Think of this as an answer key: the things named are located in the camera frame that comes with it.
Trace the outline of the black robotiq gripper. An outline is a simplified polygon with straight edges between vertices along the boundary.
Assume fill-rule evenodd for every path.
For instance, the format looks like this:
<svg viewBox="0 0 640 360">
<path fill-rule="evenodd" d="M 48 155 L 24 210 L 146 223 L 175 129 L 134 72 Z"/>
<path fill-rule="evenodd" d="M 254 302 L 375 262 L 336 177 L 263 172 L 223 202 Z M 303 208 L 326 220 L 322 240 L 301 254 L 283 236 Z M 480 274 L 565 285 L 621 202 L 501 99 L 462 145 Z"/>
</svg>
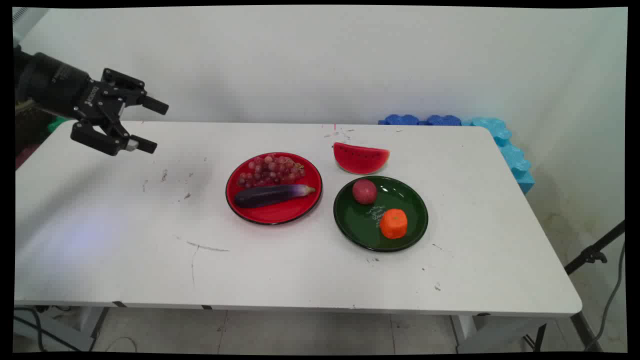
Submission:
<svg viewBox="0 0 640 360">
<path fill-rule="evenodd" d="M 121 151 L 153 154 L 158 147 L 125 129 L 124 107 L 142 106 L 162 116 L 169 111 L 169 105 L 149 95 L 141 79 L 105 68 L 97 80 L 42 52 L 22 50 L 16 51 L 16 101 L 19 105 L 31 101 L 55 116 L 79 120 L 71 127 L 70 138 L 110 157 Z"/>
</svg>

